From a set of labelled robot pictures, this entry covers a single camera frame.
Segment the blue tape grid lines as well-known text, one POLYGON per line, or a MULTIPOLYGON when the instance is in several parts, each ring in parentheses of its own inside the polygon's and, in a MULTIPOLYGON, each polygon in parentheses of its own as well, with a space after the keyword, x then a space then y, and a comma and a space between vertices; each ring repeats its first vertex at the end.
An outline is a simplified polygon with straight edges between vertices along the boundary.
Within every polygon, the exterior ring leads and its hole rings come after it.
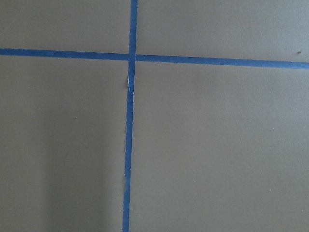
POLYGON ((306 232, 306 0, 3 0, 3 232, 306 232))

